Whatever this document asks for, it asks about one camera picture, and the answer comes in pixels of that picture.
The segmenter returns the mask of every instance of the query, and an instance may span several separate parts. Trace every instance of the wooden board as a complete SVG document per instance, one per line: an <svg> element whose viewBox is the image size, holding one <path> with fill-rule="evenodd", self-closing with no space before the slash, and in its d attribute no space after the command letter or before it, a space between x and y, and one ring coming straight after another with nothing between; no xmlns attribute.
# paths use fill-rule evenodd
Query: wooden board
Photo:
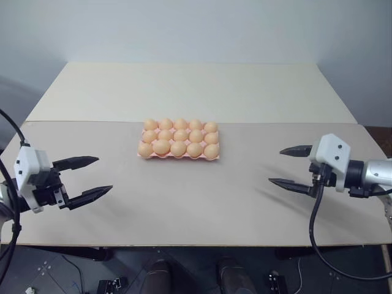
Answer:
<svg viewBox="0 0 392 294"><path fill-rule="evenodd" d="M315 64L71 62L28 121L356 123Z"/></svg>
<svg viewBox="0 0 392 294"><path fill-rule="evenodd" d="M352 147L352 158L383 159L365 129L354 124L221 124L221 157L205 160L136 156L141 123L27 122L23 132L54 161L91 155L100 161L61 178L70 197L96 186L114 188L73 211L47 206L21 216L19 244L70 246L308 246L314 199L280 189L269 177L310 183L309 160L279 150L311 144L330 132ZM12 169L14 138L2 154ZM11 222L2 240L11 236ZM377 198L350 198L326 188L315 225L320 245L391 242Z"/></svg>

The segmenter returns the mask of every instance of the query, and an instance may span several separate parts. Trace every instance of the white wall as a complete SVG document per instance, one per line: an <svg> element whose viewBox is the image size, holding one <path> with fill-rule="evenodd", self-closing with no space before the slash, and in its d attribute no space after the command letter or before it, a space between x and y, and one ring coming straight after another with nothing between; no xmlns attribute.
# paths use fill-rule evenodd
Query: white wall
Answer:
<svg viewBox="0 0 392 294"><path fill-rule="evenodd" d="M391 15L391 0L0 0L0 77L35 103L67 61L316 62L360 123L392 126Z"/></svg>

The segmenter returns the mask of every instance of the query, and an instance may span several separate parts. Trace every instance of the pink egg tray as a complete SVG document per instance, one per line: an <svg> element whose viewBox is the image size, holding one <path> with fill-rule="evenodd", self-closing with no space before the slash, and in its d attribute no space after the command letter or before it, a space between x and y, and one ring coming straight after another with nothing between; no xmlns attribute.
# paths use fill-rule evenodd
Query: pink egg tray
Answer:
<svg viewBox="0 0 392 294"><path fill-rule="evenodd" d="M189 140L189 134L192 132L192 130L191 130L190 128L187 128L187 129L184 129L184 130L186 130L186 132L187 132L187 134L188 134L188 139L184 140L183 142L184 142L185 145L188 147L188 145L192 143L192 142ZM158 125L158 128L154 129L153 131L154 131L154 132L157 134L157 136L158 136L159 133L162 131L162 129L161 129L160 126ZM172 138L169 139L169 140L167 140L167 141L169 142L169 144L170 144L170 146L171 146L171 145L174 144L174 142L175 142L175 140L173 139L173 137L174 137L174 134L175 134L175 132L177 131L177 129L175 129L174 127L172 127L171 129L169 129L169 131L170 131L171 134L172 134ZM208 133L207 133L207 131L204 130L204 129L201 129L200 131L201 131L201 133L203 134L203 140L202 140L200 143L198 143L198 144L200 144L200 145L202 146L202 150L203 150L203 151L202 151L202 153L201 153L200 155L198 155L197 157L192 157L191 155L189 155L189 154L188 154L188 150L187 150L183 155L181 155L181 156L175 156L170 150L169 150L168 153L166 153L166 154L164 154L164 155L162 155L162 154L157 154L157 153L155 153L155 152L152 152L149 156L146 156L146 155L142 156L142 155L140 155L139 152L138 152L138 153L137 153L137 156L143 157L143 158L145 158L145 159L149 159L149 158L153 158L153 157L159 157L159 158L174 157L174 158L177 158L177 159L181 159L181 158L184 158L184 157L188 157L188 158L191 158L191 159L203 158L203 159L205 159L205 160L216 160L216 159L219 159L219 151L218 151L217 156L214 157L214 158L208 158L207 156L204 155L205 147L208 145L208 144L204 141L204 139L205 139L205 135L208 134ZM142 133L141 133L142 139L139 141L139 146L140 146L140 144L146 144L146 142L143 141L143 134L144 134L145 132L147 132L147 130L146 130L146 129L143 129L143 131L142 131ZM219 148L219 132L216 131L216 132L214 132L214 133L217 135L217 140L218 140L218 141L217 141L216 144L210 144L210 145L216 145L216 146ZM158 140L159 140L158 137L157 137L155 140L153 140L153 141L150 143L151 146L154 146L154 144L155 144Z"/></svg>

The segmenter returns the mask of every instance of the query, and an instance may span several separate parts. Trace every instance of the person's foot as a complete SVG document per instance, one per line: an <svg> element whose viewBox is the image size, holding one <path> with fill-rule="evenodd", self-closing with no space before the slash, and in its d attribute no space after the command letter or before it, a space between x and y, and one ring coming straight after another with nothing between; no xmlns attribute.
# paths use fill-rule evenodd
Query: person's foot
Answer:
<svg viewBox="0 0 392 294"><path fill-rule="evenodd" d="M217 275L223 294L257 294L245 269L233 258L225 257L218 261Z"/></svg>
<svg viewBox="0 0 392 294"><path fill-rule="evenodd" d="M140 294L170 294L171 284L169 264L158 260L147 272Z"/></svg>

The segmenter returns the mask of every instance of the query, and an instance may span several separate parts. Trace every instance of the gray floor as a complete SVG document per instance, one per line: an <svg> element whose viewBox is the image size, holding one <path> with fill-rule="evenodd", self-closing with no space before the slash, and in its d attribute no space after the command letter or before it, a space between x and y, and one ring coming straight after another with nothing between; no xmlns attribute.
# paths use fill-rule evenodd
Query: gray floor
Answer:
<svg viewBox="0 0 392 294"><path fill-rule="evenodd" d="M96 293L101 279L126 276L129 286L117 292L139 293L149 266L158 259L170 262L173 271L174 293L218 294L215 263L223 256L237 259L249 273L259 293L271 293L266 275L277 270L287 281L288 292L294 293L299 285L297 259L280 261L273 248L265 247L162 247L119 248L107 262L94 262L67 256L83 272L85 291ZM379 246L343 249L326 254L337 266L353 274L376 275L383 273L383 260ZM387 284L381 282L356 282L332 273L314 255L301 258L303 288L306 293L388 293ZM78 271L60 254L17 247L0 293L22 294L28 287L37 294L79 294Z"/></svg>

